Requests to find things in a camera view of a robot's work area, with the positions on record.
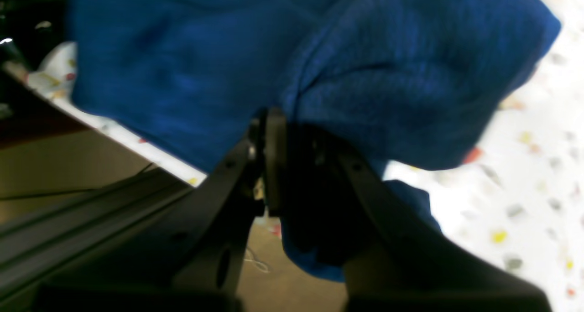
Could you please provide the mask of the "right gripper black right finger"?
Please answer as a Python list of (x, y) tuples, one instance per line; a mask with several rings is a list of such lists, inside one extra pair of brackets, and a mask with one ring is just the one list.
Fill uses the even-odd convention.
[(542, 289), (447, 239), (427, 194), (382, 180), (344, 140), (310, 125), (288, 139), (288, 255), (341, 277), (347, 312), (551, 310)]

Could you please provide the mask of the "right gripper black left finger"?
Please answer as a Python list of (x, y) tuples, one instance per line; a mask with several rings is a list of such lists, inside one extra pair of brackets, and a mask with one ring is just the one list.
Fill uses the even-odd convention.
[(261, 109), (199, 187), (129, 241), (42, 284), (35, 311), (241, 312), (250, 229), (281, 215), (286, 163), (286, 117)]

